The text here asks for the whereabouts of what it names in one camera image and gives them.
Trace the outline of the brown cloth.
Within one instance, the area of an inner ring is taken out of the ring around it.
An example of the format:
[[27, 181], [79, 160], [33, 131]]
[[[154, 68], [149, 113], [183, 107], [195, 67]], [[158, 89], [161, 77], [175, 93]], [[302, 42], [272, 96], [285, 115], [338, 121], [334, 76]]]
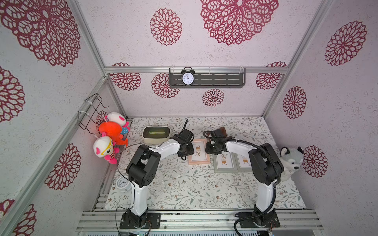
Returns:
[[219, 130], [220, 130], [220, 133], [222, 134], [223, 137], [227, 137], [227, 132], [226, 132], [226, 129], [224, 127], [220, 127]]

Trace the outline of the pink picture frame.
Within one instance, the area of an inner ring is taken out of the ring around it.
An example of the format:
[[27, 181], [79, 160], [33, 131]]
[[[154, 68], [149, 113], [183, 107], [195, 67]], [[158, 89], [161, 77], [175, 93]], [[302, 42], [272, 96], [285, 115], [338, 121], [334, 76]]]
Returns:
[[207, 139], [194, 139], [193, 142], [194, 154], [188, 157], [189, 165], [205, 165], [210, 164], [210, 154], [205, 152]]

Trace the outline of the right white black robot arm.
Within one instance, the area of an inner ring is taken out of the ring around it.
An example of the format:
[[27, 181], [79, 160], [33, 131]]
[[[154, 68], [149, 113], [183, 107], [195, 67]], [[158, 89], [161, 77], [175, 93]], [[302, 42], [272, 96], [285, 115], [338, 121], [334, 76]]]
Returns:
[[209, 154], [231, 152], [250, 159], [253, 175], [259, 182], [256, 208], [262, 213], [271, 212], [276, 199], [276, 186], [281, 182], [281, 173], [284, 170], [272, 145], [257, 145], [227, 137], [223, 127], [215, 131], [204, 131], [203, 136], [209, 140], [205, 148]]

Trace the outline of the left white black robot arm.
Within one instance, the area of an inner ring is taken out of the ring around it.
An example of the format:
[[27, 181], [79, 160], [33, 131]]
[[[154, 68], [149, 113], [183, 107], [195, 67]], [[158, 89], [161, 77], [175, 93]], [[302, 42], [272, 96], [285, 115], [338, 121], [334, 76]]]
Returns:
[[182, 160], [195, 153], [194, 134], [186, 129], [188, 120], [182, 130], [156, 147], [141, 144], [127, 166], [129, 180], [133, 184], [131, 212], [141, 217], [148, 211], [148, 185], [154, 180], [161, 160], [176, 154]]

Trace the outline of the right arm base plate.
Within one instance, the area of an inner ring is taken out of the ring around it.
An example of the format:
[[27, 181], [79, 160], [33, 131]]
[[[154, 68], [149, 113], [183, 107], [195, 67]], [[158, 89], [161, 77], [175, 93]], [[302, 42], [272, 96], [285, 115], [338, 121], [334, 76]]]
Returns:
[[235, 216], [240, 220], [241, 228], [279, 228], [281, 226], [275, 208], [262, 214], [257, 207], [254, 207], [254, 211], [238, 212]]

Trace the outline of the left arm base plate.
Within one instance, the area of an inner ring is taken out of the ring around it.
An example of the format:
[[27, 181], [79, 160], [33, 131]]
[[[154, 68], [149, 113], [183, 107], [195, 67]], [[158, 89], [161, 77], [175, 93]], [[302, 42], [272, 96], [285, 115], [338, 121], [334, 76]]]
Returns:
[[161, 213], [145, 211], [141, 216], [128, 209], [121, 218], [120, 229], [159, 229]]

